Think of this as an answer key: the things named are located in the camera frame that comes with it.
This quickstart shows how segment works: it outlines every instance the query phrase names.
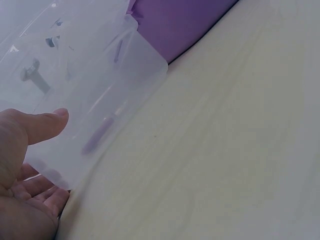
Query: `table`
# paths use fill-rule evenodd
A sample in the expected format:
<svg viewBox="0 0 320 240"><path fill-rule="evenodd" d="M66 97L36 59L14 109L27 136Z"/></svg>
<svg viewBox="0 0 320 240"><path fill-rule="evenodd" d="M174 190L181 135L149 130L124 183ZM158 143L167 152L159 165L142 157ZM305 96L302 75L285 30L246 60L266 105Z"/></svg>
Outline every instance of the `table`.
<svg viewBox="0 0 320 240"><path fill-rule="evenodd" d="M57 239L319 239L319 9L240 1L72 191Z"/></svg>

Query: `purple object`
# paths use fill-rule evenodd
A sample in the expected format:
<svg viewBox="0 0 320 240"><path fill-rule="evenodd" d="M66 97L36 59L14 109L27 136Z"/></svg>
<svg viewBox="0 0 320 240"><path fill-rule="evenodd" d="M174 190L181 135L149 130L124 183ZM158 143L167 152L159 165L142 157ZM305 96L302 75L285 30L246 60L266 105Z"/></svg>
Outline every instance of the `purple object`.
<svg viewBox="0 0 320 240"><path fill-rule="evenodd" d="M195 44L238 0L131 0L140 34L170 63Z"/></svg>
<svg viewBox="0 0 320 240"><path fill-rule="evenodd" d="M113 117L106 118L101 126L94 132L94 134L90 137L88 142L82 148L82 155L88 155L97 149L101 139L108 132L108 130L115 123L115 119Z"/></svg>

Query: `purple fabric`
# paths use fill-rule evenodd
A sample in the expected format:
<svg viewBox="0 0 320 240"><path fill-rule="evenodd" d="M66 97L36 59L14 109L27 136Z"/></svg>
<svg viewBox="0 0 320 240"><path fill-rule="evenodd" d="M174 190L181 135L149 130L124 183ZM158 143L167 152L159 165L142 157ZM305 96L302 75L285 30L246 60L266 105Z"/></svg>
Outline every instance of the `purple fabric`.
<svg viewBox="0 0 320 240"><path fill-rule="evenodd" d="M198 41L238 0L131 0L138 31L168 61Z"/></svg>

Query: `plastic packaging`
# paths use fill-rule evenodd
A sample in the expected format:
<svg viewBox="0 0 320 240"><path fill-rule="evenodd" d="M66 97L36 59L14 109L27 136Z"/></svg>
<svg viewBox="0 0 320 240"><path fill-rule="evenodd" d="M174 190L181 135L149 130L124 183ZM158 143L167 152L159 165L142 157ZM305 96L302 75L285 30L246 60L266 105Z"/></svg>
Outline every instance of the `plastic packaging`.
<svg viewBox="0 0 320 240"><path fill-rule="evenodd" d="M0 111L69 110L61 135L30 146L25 161L72 189L163 82L168 65L125 15L127 0L44 2L0 2L7 23L0 33Z"/></svg>

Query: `hand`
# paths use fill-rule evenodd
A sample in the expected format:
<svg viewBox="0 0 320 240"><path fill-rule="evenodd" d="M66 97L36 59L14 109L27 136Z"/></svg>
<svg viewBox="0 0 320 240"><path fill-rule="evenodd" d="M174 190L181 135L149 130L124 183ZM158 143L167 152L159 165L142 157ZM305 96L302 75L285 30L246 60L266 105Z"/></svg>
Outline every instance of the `hand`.
<svg viewBox="0 0 320 240"><path fill-rule="evenodd" d="M0 112L0 239L52 239L69 192L23 164L28 145L60 134L69 119L64 108L31 115Z"/></svg>

